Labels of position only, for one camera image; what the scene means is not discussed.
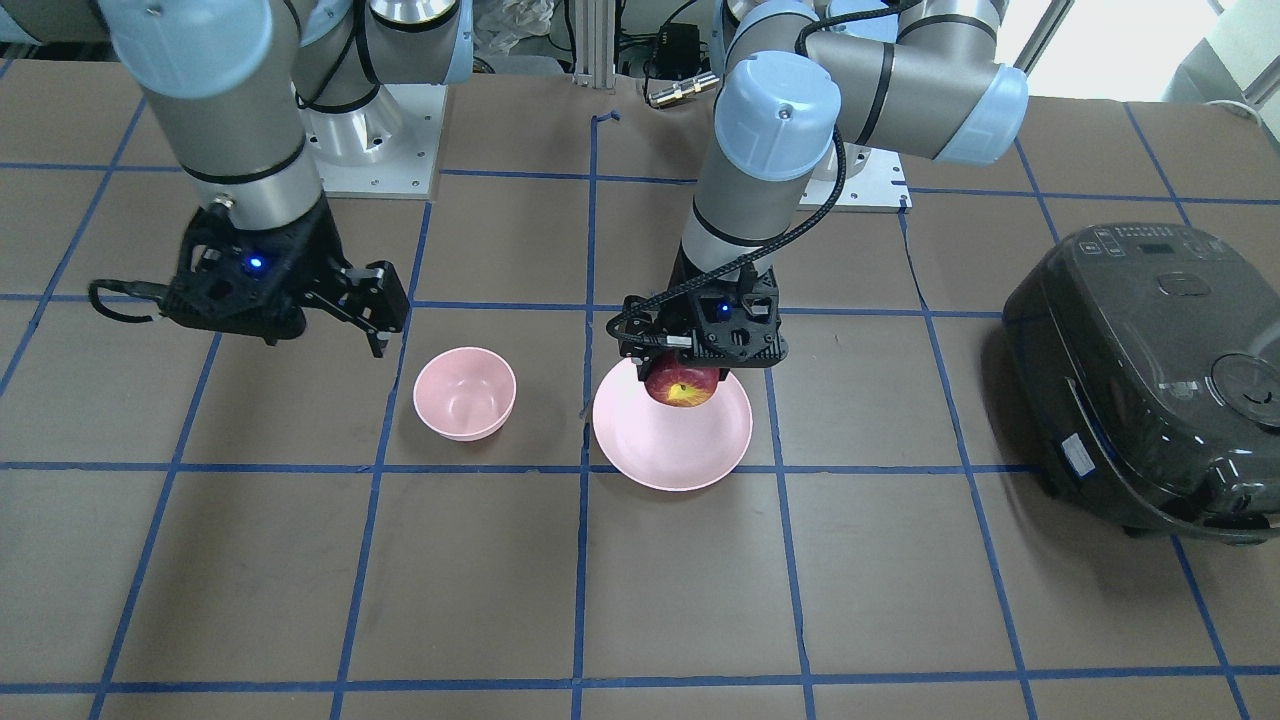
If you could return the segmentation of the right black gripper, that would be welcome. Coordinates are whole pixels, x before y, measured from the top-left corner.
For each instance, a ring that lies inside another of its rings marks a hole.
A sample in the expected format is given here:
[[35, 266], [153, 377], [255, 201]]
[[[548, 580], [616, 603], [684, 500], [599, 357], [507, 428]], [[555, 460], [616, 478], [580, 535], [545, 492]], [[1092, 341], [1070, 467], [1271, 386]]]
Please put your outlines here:
[[396, 265], [347, 266], [326, 199], [298, 219], [244, 231], [211, 202], [192, 217], [160, 313], [180, 325], [273, 343], [306, 328], [305, 307], [355, 325], [374, 357], [404, 329], [410, 300]]

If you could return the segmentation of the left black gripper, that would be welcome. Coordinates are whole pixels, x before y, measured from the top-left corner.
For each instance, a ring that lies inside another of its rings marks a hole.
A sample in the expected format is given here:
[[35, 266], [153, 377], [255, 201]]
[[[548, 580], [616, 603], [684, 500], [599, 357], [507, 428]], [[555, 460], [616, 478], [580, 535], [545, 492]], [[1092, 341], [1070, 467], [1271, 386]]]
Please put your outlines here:
[[631, 295], [618, 323], [618, 351], [637, 372], [649, 372], [664, 354], [684, 366], [769, 368], [788, 355], [781, 334], [780, 288], [773, 269], [755, 264], [714, 278], [653, 307]]

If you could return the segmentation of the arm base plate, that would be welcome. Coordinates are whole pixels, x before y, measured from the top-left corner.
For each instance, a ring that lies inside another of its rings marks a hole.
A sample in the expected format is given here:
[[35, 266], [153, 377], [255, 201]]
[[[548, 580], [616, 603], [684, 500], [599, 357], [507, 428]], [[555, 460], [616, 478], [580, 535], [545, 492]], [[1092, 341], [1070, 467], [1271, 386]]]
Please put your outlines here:
[[[897, 152], [845, 143], [844, 190], [832, 211], [897, 213], [913, 208], [910, 190]], [[835, 188], [838, 169], [829, 150], [809, 177], [797, 208], [817, 210]]]
[[445, 86], [390, 85], [353, 110], [301, 110], [325, 195], [429, 200], [447, 99]]

